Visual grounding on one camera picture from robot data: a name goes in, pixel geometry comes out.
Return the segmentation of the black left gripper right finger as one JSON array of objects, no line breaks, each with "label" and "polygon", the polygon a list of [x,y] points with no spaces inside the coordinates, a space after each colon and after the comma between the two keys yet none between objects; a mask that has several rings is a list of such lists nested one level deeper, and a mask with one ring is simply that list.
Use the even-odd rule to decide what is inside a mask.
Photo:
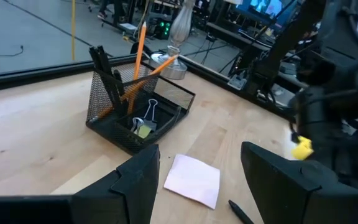
[{"label": "black left gripper right finger", "polygon": [[316,161],[291,161],[243,142],[246,181],[264,224],[358,224],[358,190]]}]

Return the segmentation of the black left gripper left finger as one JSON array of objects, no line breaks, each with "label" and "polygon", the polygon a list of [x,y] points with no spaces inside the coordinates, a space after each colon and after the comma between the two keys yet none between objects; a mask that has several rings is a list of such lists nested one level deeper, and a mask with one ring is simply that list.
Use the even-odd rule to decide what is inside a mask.
[{"label": "black left gripper left finger", "polygon": [[153,144],[74,194],[73,223],[149,224],[159,170],[160,151]]}]

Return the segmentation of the yellow block eraser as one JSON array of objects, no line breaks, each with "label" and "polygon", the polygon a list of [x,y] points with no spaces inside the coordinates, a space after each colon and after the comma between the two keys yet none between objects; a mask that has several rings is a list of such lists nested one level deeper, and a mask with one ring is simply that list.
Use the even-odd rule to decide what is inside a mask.
[{"label": "yellow block eraser", "polygon": [[150,134],[151,131],[152,131],[151,128],[143,124],[137,127],[135,133],[140,138],[145,139]]}]

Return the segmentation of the small black binder clip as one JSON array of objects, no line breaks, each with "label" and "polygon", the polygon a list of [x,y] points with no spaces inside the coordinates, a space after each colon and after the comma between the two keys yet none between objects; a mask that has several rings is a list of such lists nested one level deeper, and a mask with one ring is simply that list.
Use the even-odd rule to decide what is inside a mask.
[{"label": "small black binder clip", "polygon": [[132,127],[131,132],[138,134],[140,132],[140,128],[144,125],[144,120],[140,117],[134,117],[132,119]]}]

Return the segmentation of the large black binder clip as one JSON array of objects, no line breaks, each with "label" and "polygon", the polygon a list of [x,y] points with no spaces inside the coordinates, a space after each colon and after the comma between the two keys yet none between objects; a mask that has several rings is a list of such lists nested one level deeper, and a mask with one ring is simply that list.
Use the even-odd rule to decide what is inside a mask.
[{"label": "large black binder clip", "polygon": [[149,106],[147,111],[144,114],[143,121],[144,124],[149,127],[152,131],[157,129],[157,122],[155,120],[155,108],[158,105],[158,101],[156,99],[149,99]]}]

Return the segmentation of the orange pencil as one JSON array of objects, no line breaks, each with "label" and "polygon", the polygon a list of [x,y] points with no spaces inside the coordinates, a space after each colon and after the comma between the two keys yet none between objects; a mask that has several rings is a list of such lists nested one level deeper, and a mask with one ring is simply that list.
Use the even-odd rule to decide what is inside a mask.
[{"label": "orange pencil", "polygon": [[[144,48],[146,30],[147,30],[147,23],[144,21],[142,24],[142,28],[140,30],[139,45],[138,45],[137,57],[135,61],[134,80],[137,80],[139,76],[140,62],[142,60],[142,52]],[[130,97],[127,112],[132,113],[133,107],[134,107],[134,98]]]},{"label": "orange pencil", "polygon": [[[178,58],[178,55],[174,55],[172,57],[170,57],[168,60],[166,60],[163,64],[161,64],[159,67],[157,67],[154,71],[151,72],[151,74],[148,76],[148,78],[154,77],[156,76],[157,73],[160,73],[163,69],[167,68],[169,65],[171,65],[173,63],[173,61],[175,59]],[[124,100],[129,100],[129,106],[127,111],[131,112],[133,107],[134,107],[134,98],[135,98],[135,94],[146,84],[147,80],[144,79],[141,82],[136,82],[135,85],[133,87],[129,88],[129,91],[126,92],[125,94],[123,94],[120,99],[119,99],[119,103],[122,103]],[[105,117],[108,113],[110,113],[112,110],[114,109],[114,107],[109,107],[108,109],[103,110],[100,114],[99,117],[103,118]]]}]

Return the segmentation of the black mesh desk organizer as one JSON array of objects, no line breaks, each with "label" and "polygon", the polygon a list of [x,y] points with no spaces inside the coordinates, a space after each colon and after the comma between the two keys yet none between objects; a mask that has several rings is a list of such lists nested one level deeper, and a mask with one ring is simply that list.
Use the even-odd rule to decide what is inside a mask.
[{"label": "black mesh desk organizer", "polygon": [[[195,94],[158,74],[148,78],[153,70],[150,65],[141,63],[137,80],[134,80],[133,77],[135,70],[133,60],[113,62],[110,66],[112,74],[114,69],[120,72],[125,93],[136,82],[147,80],[146,84],[135,94],[132,113],[127,112],[126,115],[123,115],[122,105],[119,103],[121,96],[119,95],[119,99],[112,105],[101,80],[101,75],[104,73],[97,69],[94,70],[86,125],[121,149],[130,154],[138,153],[161,139],[189,113]],[[132,119],[134,117],[143,119],[149,106],[148,100],[151,98],[158,101],[155,108],[157,129],[142,139],[136,133],[131,132]],[[114,109],[110,113],[103,118],[99,117],[103,110],[112,106]]]}]

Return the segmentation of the yellow tape tag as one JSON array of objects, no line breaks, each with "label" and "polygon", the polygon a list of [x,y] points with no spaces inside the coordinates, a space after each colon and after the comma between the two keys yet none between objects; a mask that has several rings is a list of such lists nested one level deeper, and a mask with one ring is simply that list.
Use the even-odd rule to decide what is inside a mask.
[{"label": "yellow tape tag", "polygon": [[298,160],[305,160],[314,153],[312,142],[308,138],[298,136],[298,142],[295,148],[291,151],[292,156]]}]

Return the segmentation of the pink sticky note pad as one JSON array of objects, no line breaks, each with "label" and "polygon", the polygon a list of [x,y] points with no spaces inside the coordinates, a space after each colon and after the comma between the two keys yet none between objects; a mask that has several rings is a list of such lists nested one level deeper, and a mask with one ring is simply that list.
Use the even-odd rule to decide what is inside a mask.
[{"label": "pink sticky note pad", "polygon": [[220,188],[220,170],[177,154],[163,185],[165,189],[215,209]]}]

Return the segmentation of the white shade metal table lamp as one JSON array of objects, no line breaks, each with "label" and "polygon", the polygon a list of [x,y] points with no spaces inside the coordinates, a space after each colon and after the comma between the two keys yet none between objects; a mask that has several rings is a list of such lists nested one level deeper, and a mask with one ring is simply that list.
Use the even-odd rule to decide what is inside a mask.
[{"label": "white shade metal table lamp", "polygon": [[158,68],[164,65],[159,71],[160,75],[172,80],[182,80],[185,77],[187,66],[179,61],[180,46],[187,40],[191,31],[191,19],[195,0],[184,0],[180,12],[176,16],[170,28],[167,51],[154,53],[150,56],[150,64]]}]

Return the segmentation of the lit display screen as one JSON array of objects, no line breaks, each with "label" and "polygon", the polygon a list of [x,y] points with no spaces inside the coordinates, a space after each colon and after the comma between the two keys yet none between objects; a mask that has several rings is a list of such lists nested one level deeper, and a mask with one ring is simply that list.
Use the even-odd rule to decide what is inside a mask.
[{"label": "lit display screen", "polygon": [[236,11],[262,23],[268,24],[282,9],[287,7],[278,17],[276,25],[282,26],[289,20],[297,0],[243,0],[235,6]]}]

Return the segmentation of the black mesh computer box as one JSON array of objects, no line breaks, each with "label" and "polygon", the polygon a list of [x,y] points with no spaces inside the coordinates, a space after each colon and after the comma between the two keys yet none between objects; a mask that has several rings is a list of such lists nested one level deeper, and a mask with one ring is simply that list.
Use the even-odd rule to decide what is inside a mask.
[{"label": "black mesh computer box", "polygon": [[149,19],[149,32],[152,37],[160,40],[168,40],[172,26],[172,17],[166,14],[152,13]]}]

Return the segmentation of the person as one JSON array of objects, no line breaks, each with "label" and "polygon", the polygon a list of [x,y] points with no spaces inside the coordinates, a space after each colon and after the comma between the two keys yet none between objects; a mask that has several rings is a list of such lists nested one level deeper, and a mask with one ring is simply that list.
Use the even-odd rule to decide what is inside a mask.
[{"label": "person", "polygon": [[114,12],[112,14],[113,16],[113,26],[117,26],[117,23],[125,23],[127,21],[126,19],[126,12],[123,7],[123,0],[101,0],[101,5],[98,12],[98,18],[102,21],[105,21],[108,16],[105,13],[108,4],[114,5]]}]

